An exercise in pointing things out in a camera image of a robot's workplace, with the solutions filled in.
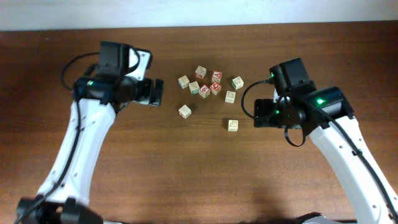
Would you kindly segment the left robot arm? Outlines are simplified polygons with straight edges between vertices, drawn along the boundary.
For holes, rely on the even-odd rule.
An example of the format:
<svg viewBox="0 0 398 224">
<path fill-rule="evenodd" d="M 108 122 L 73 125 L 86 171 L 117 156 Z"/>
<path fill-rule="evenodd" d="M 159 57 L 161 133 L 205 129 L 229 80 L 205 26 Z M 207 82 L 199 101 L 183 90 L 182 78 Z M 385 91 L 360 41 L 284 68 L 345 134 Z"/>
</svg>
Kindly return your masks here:
<svg viewBox="0 0 398 224">
<path fill-rule="evenodd" d="M 150 50 L 102 42 L 99 60 L 69 87 L 68 128 L 35 198 L 20 199 L 16 223 L 106 223 L 89 208 L 90 185 L 103 141 L 130 102 L 160 106 L 164 81 L 145 76 Z"/>
</svg>

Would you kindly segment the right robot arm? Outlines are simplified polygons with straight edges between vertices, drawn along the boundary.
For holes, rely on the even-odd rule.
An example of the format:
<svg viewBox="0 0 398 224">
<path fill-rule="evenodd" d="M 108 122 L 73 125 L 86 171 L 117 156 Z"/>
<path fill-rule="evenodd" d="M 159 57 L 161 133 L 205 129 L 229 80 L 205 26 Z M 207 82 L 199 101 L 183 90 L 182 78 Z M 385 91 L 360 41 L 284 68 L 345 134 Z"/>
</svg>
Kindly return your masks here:
<svg viewBox="0 0 398 224">
<path fill-rule="evenodd" d="M 397 194 L 374 160 L 354 111 L 336 86 L 319 90 L 300 58 L 270 68 L 272 99 L 254 103 L 254 126 L 299 129 L 327 159 L 358 223 L 397 223 Z"/>
</svg>

